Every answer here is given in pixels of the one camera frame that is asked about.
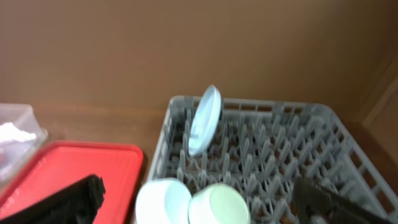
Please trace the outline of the small light blue bowl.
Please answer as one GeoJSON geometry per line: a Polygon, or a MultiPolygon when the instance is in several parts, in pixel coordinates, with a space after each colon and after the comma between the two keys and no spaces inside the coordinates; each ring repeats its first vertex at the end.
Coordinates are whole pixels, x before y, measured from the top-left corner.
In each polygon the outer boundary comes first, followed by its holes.
{"type": "Polygon", "coordinates": [[[139,190],[135,215],[137,224],[188,224],[192,195],[178,179],[146,182],[139,190]]]}

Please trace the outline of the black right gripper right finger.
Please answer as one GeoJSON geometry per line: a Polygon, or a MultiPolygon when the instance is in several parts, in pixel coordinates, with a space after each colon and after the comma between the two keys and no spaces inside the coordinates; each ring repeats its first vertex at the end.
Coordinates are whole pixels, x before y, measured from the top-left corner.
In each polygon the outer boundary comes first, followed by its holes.
{"type": "Polygon", "coordinates": [[[308,178],[294,183],[293,203],[299,223],[390,224],[308,178]]]}

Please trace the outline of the green bowl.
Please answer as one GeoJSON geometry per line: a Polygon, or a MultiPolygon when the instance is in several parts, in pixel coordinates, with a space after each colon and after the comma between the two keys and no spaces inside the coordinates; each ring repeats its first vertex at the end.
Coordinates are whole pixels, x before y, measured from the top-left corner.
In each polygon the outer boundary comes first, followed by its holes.
{"type": "Polygon", "coordinates": [[[250,224],[243,196],[226,184],[212,184],[197,192],[188,208],[189,224],[250,224]]]}

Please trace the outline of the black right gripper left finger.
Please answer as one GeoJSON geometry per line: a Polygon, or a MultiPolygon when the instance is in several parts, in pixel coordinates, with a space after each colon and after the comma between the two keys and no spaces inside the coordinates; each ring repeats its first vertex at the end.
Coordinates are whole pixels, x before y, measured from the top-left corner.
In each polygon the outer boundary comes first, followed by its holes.
{"type": "Polygon", "coordinates": [[[1,224],[92,224],[105,193],[103,179],[91,174],[1,219],[1,224]]]}

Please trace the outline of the white paper napkin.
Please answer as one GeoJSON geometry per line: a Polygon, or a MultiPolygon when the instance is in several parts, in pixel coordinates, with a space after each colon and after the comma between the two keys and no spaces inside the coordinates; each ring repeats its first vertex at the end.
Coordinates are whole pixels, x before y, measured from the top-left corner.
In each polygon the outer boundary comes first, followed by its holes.
{"type": "Polygon", "coordinates": [[[36,134],[20,130],[13,123],[4,123],[1,125],[1,144],[27,142],[35,139],[37,139],[36,134]]]}

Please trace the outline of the large light blue plate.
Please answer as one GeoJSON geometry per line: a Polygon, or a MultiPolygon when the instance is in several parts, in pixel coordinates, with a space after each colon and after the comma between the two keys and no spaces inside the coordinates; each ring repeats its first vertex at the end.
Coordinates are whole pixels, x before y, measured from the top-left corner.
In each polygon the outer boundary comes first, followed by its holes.
{"type": "Polygon", "coordinates": [[[221,93],[214,85],[204,92],[195,112],[190,136],[188,153],[197,156],[207,150],[215,135],[221,114],[221,93]]]}

